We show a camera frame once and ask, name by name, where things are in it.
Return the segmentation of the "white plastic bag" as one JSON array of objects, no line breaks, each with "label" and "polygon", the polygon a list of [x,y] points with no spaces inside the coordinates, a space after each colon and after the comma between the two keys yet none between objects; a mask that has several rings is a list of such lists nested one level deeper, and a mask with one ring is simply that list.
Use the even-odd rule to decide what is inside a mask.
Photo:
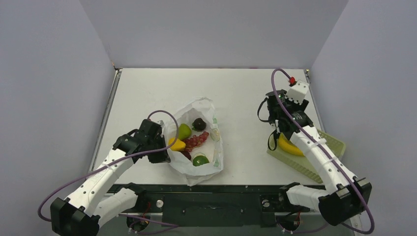
[{"label": "white plastic bag", "polygon": [[188,186],[208,180],[224,169],[223,141],[213,101],[195,98],[162,122],[170,166]]}]

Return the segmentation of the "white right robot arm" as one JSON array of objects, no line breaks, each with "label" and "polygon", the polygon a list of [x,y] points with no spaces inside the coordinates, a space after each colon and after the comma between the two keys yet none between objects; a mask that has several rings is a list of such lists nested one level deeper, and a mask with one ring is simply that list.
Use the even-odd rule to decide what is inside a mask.
[{"label": "white right robot arm", "polygon": [[269,117],[275,127],[275,140],[284,136],[296,146],[320,176],[325,188],[315,189],[293,182],[280,188],[278,205],[284,210],[297,206],[318,211],[332,226],[365,212],[372,185],[348,170],[331,151],[323,134],[305,113],[307,100],[292,101],[285,90],[266,94]]}]

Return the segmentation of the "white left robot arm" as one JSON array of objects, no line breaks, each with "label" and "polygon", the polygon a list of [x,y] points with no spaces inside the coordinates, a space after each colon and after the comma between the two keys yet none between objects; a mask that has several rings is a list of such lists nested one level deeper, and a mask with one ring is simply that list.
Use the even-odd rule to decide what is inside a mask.
[{"label": "white left robot arm", "polygon": [[127,209],[146,207],[146,191],[134,183],[122,186],[103,199],[116,180],[140,158],[150,163],[169,162],[162,126],[145,119],[138,129],[117,138],[107,157],[83,184],[65,199],[56,198],[51,206],[52,230],[60,236],[95,236],[101,226]]}]

